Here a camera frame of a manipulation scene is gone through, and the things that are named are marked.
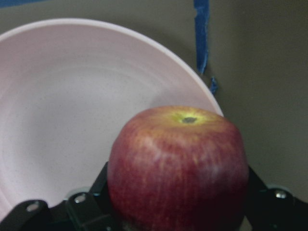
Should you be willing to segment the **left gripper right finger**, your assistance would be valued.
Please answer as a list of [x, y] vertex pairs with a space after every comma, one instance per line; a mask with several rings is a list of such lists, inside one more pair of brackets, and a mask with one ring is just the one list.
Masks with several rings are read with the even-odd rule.
[[241, 222], [244, 220], [248, 221], [252, 231], [306, 231], [308, 203], [281, 186], [267, 186], [249, 167]]

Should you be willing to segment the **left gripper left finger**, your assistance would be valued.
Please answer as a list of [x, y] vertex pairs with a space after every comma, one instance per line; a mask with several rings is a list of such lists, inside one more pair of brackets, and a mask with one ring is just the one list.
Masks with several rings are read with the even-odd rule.
[[49, 207], [39, 199], [16, 205], [1, 221], [2, 231], [121, 231], [111, 206], [105, 164], [88, 192], [77, 192]]

